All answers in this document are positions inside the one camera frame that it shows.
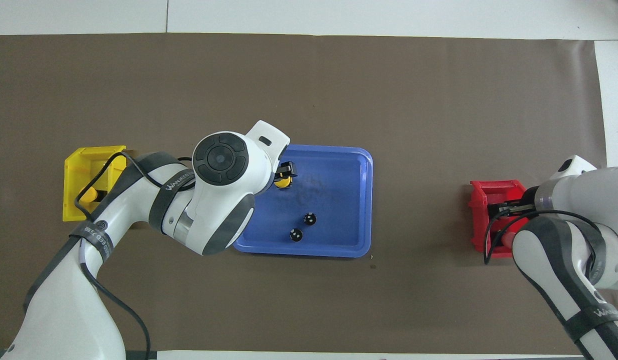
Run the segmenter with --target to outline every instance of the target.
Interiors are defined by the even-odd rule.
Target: black knob
[[[299,228],[293,228],[291,232],[289,232],[289,237],[291,238],[291,240],[299,242],[303,239],[303,231]]]
[[[316,220],[316,214],[314,214],[313,212],[307,212],[306,214],[304,214],[304,217],[302,217],[302,221],[307,225],[314,225],[316,223]]]

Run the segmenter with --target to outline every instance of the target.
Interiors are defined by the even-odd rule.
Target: yellow object
[[[74,205],[74,199],[78,193],[98,174],[105,162],[127,147],[118,146],[95,146],[80,147],[64,160],[64,191],[62,194],[62,221],[83,221],[85,215]],[[88,194],[93,191],[97,196],[97,190],[111,191],[120,174],[127,166],[127,159],[123,156],[115,158],[107,171],[94,183],[93,187],[80,199],[80,204],[92,212],[97,202],[83,202],[88,199]]]
[[[289,176],[289,177],[281,178],[280,180],[274,182],[274,184],[279,189],[284,189],[284,188],[290,187],[291,182],[293,182],[293,180],[291,180],[291,176]]]
[[[80,202],[85,204],[93,203],[96,198],[98,198],[98,191],[96,191],[96,189],[94,189],[94,187],[92,186],[89,187],[87,189],[87,192],[83,194],[83,196],[80,198]]]

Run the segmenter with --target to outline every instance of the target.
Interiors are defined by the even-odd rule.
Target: black circular button panel
[[[229,185],[247,170],[249,153],[240,137],[222,132],[206,137],[193,153],[193,168],[204,182]]]

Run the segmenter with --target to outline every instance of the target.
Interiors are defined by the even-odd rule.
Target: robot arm
[[[533,191],[536,210],[573,212],[598,229],[540,215],[515,235],[516,266],[586,358],[618,359],[618,310],[596,290],[618,289],[618,168],[595,170],[573,157]]]
[[[225,250],[251,218],[254,194],[273,182],[288,144],[284,133],[259,121],[247,135],[202,139],[192,170],[165,152],[138,157],[146,175],[127,166],[92,221],[72,232],[27,294],[23,324],[2,359],[124,360],[120,332],[92,285],[109,253],[139,221],[200,255]]]

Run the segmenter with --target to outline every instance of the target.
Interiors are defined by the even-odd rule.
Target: brown mat
[[[574,153],[604,166],[593,43],[260,34],[0,36],[0,347],[74,227],[61,217],[68,155],[182,157],[258,119],[295,144],[371,152],[371,250],[201,257],[134,228],[99,279],[156,350],[578,353],[512,260],[482,265],[467,202],[470,180],[531,187]]]

